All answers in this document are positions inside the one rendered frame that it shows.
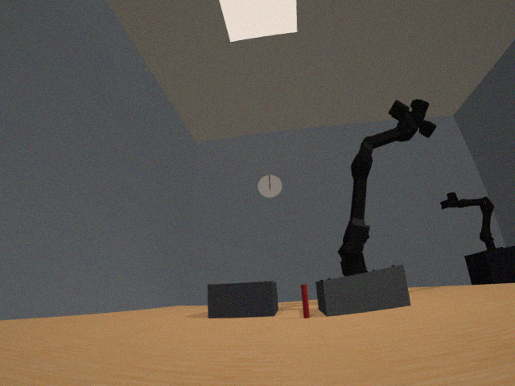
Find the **red peg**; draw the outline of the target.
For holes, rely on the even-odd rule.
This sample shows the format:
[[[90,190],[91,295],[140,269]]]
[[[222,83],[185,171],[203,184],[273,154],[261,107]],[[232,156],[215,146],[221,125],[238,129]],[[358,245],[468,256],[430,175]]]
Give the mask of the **red peg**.
[[[309,311],[309,305],[308,305],[307,284],[301,285],[301,287],[302,287],[301,293],[302,293],[302,300],[303,300],[303,316],[304,316],[304,318],[310,318],[309,317],[310,311]]]

